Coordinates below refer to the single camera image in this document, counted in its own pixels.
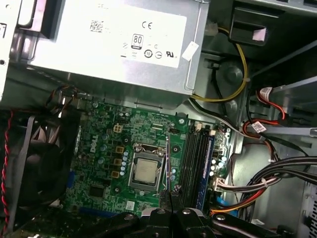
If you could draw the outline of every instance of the cable tie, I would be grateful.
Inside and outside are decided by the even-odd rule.
[[[266,138],[263,137],[263,136],[261,136],[261,137],[259,138],[259,141],[261,141],[261,142],[263,142],[263,141],[265,141],[265,140],[266,140]]]
[[[267,185],[267,183],[266,183],[265,178],[262,178],[262,179],[261,179],[261,182],[264,184],[264,186],[265,186],[266,188],[268,188],[268,185]]]

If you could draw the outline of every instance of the cooling fan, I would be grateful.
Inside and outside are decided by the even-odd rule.
[[[65,192],[79,117],[74,113],[64,115],[61,119],[24,114],[13,118],[5,179],[5,197],[10,211],[8,233]],[[4,134],[6,123],[1,124],[0,133]],[[2,158],[3,148],[4,141],[0,141]]]

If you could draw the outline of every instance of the yellow wire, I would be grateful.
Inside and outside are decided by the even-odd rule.
[[[219,212],[231,212],[231,211],[234,211],[234,210],[237,210],[237,209],[240,209],[242,207],[246,207],[246,206],[249,206],[251,203],[253,203],[253,201],[251,202],[248,202],[246,204],[242,204],[240,206],[237,206],[237,207],[234,207],[234,208],[230,208],[230,209],[226,209],[226,210],[211,210],[211,213],[219,213]]]
[[[229,31],[225,28],[219,27],[220,30],[225,31],[226,33],[229,34]],[[237,89],[237,91],[235,91],[233,94],[231,94],[230,96],[223,98],[223,99],[211,99],[211,98],[204,98],[201,97],[197,94],[192,95],[191,97],[193,99],[199,100],[199,101],[203,101],[203,102],[209,102],[209,103],[220,103],[220,102],[224,102],[224,101],[228,101],[228,100],[232,100],[234,99],[236,96],[238,96],[243,89],[246,87],[247,82],[249,82],[248,79],[248,66],[247,66],[247,61],[246,58],[244,56],[243,50],[241,48],[241,46],[239,44],[236,44],[241,61],[242,61],[242,65],[243,65],[243,71],[244,71],[244,77],[243,77],[243,81],[240,85],[240,87]]]

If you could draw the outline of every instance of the ce mark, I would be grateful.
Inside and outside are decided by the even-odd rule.
[[[152,24],[153,24],[153,22],[146,22],[146,21],[144,21],[144,22],[142,22],[142,27],[145,29],[145,28],[149,28],[150,30],[152,30]]]

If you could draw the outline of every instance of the blue ram stick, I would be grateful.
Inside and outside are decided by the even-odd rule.
[[[199,189],[198,189],[198,197],[196,202],[196,208],[199,210],[203,209],[204,201],[206,197],[214,141],[215,141],[215,136],[214,135],[209,136],[209,143],[208,143],[205,163],[204,163],[204,167],[202,171],[202,176],[201,176]]]

